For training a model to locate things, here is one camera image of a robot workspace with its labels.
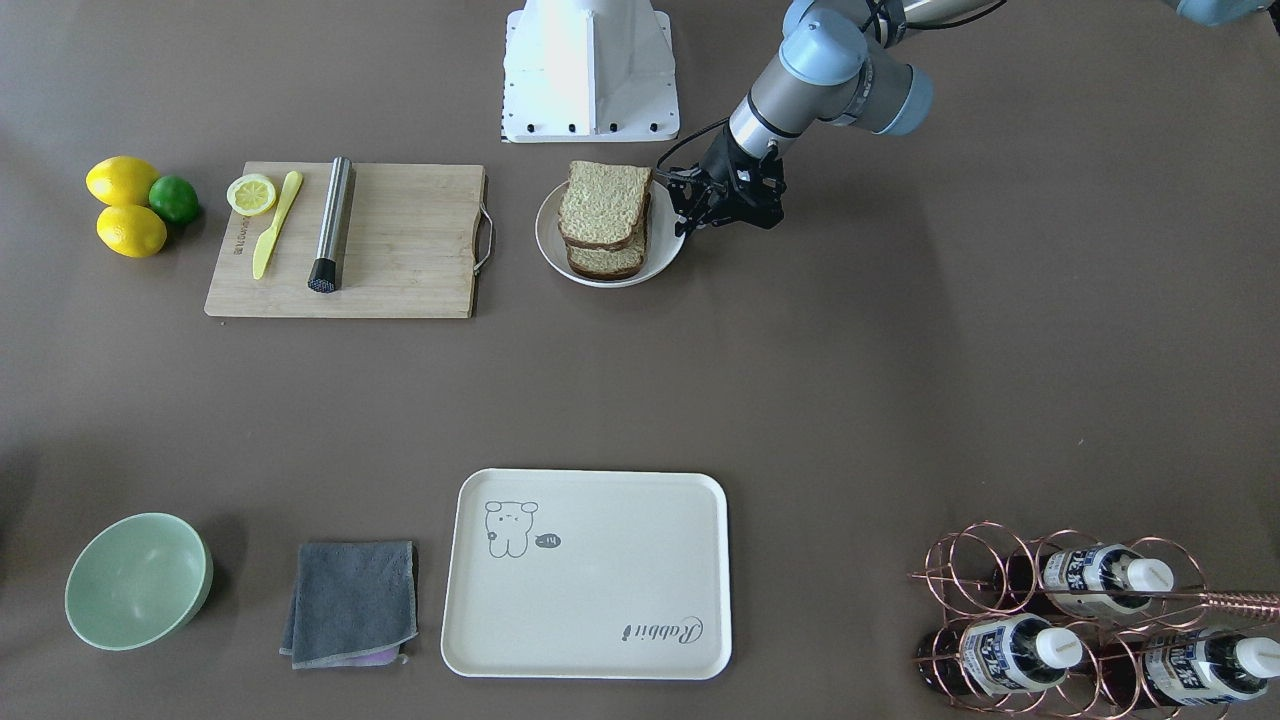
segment white bottle cap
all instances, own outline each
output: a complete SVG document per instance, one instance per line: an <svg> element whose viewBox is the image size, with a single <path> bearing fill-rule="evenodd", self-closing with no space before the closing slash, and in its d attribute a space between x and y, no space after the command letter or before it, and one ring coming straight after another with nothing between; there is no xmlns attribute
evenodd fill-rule
<svg viewBox="0 0 1280 720"><path fill-rule="evenodd" d="M1235 643L1235 659L1254 678L1280 676L1280 643L1271 638L1244 638Z"/></svg>
<svg viewBox="0 0 1280 720"><path fill-rule="evenodd" d="M1174 589L1174 570L1164 560L1139 557L1129 562L1129 587L1138 592L1169 592Z"/></svg>
<svg viewBox="0 0 1280 720"><path fill-rule="evenodd" d="M1041 662L1057 670L1066 670L1080 662L1084 647L1080 638L1066 628L1046 628L1036 634L1036 653Z"/></svg>

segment lemon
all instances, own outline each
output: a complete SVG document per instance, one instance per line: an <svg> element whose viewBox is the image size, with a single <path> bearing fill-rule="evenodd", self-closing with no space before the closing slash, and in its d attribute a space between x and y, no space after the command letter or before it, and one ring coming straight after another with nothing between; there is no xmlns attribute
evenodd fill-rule
<svg viewBox="0 0 1280 720"><path fill-rule="evenodd" d="M227 202L246 218L261 215L275 205L275 184L264 174L250 173L227 188Z"/></svg>
<svg viewBox="0 0 1280 720"><path fill-rule="evenodd" d="M175 225L184 225L200 215L196 188L178 176L165 176L152 183L147 201L156 215Z"/></svg>
<svg viewBox="0 0 1280 720"><path fill-rule="evenodd" d="M88 191L108 205L146 205L160 173L151 163L128 155L108 158L84 176Z"/></svg>
<svg viewBox="0 0 1280 720"><path fill-rule="evenodd" d="M120 255L146 258L164 247L169 231L150 208L113 205L97 217L97 237Z"/></svg>

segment bottle label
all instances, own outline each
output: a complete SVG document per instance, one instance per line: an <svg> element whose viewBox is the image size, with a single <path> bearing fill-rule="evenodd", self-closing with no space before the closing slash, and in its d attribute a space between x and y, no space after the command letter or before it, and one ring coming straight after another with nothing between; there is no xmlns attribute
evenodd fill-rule
<svg viewBox="0 0 1280 720"><path fill-rule="evenodd" d="M1125 550L1123 544L1100 544L1080 550L1064 550L1053 553L1044 565L1041 578L1053 605L1065 612L1079 618L1098 618L1107 615L1129 615L1138 609L1124 607L1111 596L1100 594L1053 594L1055 591L1101 591L1102 560L1107 553Z"/></svg>
<svg viewBox="0 0 1280 720"><path fill-rule="evenodd" d="M1153 638L1143 655L1147 679L1152 687L1180 705L1222 705L1258 697L1226 687L1210 669L1204 657L1206 641L1216 629L1206 628L1194 633Z"/></svg>
<svg viewBox="0 0 1280 720"><path fill-rule="evenodd" d="M1009 694L1048 689L1028 678L1014 664L1012 634L1027 615L975 623L960 641L960 665L973 684L987 694Z"/></svg>

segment plate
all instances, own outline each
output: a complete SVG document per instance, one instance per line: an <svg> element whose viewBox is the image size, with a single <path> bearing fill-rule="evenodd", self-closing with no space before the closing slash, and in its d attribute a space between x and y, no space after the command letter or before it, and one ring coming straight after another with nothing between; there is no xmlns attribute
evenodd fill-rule
<svg viewBox="0 0 1280 720"><path fill-rule="evenodd" d="M440 655L470 678L705 680L732 639L724 492L489 469L458 492Z"/></svg>
<svg viewBox="0 0 1280 720"><path fill-rule="evenodd" d="M568 266L568 256L564 252L564 236L559 233L559 204L564 197L568 181L564 181L543 200L543 206L538 209L538 223L534 227L538 234L538 249L543 251L543 258L550 263L552 268L566 278L591 287L630 287L643 283L667 269L667 265L676 259L680 249L685 245L684 236L676 236L676 209L671 205L671 195L667 188L658 182L649 186L649 218L648 228L649 247L645 250L644 264L640 272L621 281L593 281L584 278Z"/></svg>

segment dark glass bottle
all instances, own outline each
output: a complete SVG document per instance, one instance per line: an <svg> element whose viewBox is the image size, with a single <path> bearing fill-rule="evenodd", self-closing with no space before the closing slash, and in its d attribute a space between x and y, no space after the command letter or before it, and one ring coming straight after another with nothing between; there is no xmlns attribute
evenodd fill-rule
<svg viewBox="0 0 1280 720"><path fill-rule="evenodd" d="M980 692L988 696L1050 689L1080 661L1080 641L1070 630L1044 619L1020 614L979 620L963 632L927 635L915 656L940 657L919 662L924 684L956 697Z"/></svg>
<svg viewBox="0 0 1280 720"><path fill-rule="evenodd" d="M1018 598L1036 588L1036 574L1029 557L1010 557L1007 568L1010 592L1001 601L1004 607L1014 606ZM1050 618L1124 618L1144 610L1151 605L1151 598L1116 593L1167 592L1174 587L1169 565L1142 557L1123 544L1062 550L1042 556L1039 575L1046 592L1032 594L1025 610ZM992 584L997 588L1001 585L1001 577L1002 571L997 569L992 577Z"/></svg>
<svg viewBox="0 0 1280 720"><path fill-rule="evenodd" d="M1102 674L1116 705L1134 710L1253 700L1280 675L1280 643L1220 628L1102 648ZM1134 693L1138 693L1134 702Z"/></svg>

